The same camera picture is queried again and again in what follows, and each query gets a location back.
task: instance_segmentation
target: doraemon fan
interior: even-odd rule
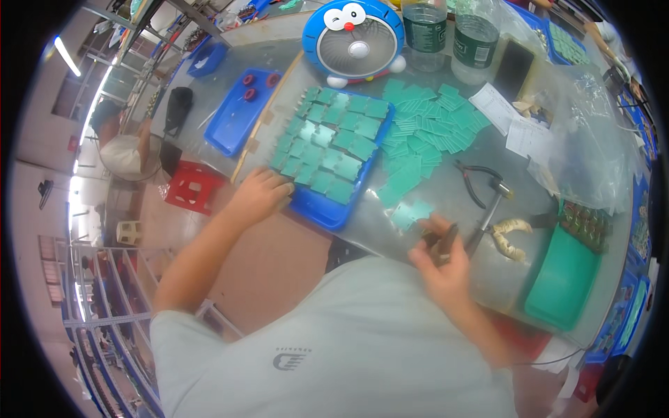
[[[327,3],[311,15],[302,32],[306,57],[329,74],[333,88],[403,71],[403,45],[402,20],[376,0]]]

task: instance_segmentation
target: red ring component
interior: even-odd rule
[[[281,78],[281,76],[279,76],[277,73],[272,73],[269,76],[267,76],[267,80],[265,80],[265,85],[268,88],[272,88],[272,87],[276,86],[276,83],[279,82],[280,78]]]
[[[242,84],[245,86],[250,86],[253,82],[256,81],[256,76],[253,74],[247,74],[246,77],[242,80]]]
[[[246,90],[246,93],[244,93],[244,100],[246,100],[247,102],[251,102],[255,97],[256,97],[255,88],[250,88],[249,90]]]

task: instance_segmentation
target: shirt logo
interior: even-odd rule
[[[282,350],[299,350],[299,351],[304,351],[304,352],[311,352],[310,349],[308,348],[283,348]],[[276,357],[274,357],[274,361],[272,364],[274,365],[274,368],[276,370],[281,370],[281,371],[294,371],[297,366],[300,365],[302,360],[304,360],[304,357],[306,357],[306,354],[297,354],[297,353],[290,353],[290,352],[282,352],[281,354],[277,354]]]

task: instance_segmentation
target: chair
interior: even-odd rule
[[[121,221],[116,224],[116,240],[121,244],[137,245],[142,238],[139,221]]]
[[[211,210],[205,204],[214,189],[225,184],[225,181],[204,164],[191,161],[179,161],[174,177],[167,183],[168,191],[165,201],[170,205],[211,216]],[[199,185],[199,190],[192,185]]]

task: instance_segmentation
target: wire cutters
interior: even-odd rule
[[[474,203],[479,206],[481,209],[485,209],[486,205],[481,202],[481,199],[476,196],[474,193],[474,189],[472,188],[472,182],[469,179],[469,175],[467,174],[467,170],[469,171],[482,171],[483,173],[488,173],[489,175],[496,177],[500,180],[503,180],[502,175],[500,173],[497,173],[493,169],[489,169],[488,167],[483,167],[482,165],[464,165],[460,162],[460,160],[455,160],[454,166],[458,168],[458,170],[462,171],[462,178],[464,179],[464,185],[467,187],[467,192],[469,192],[469,196],[472,198]]]

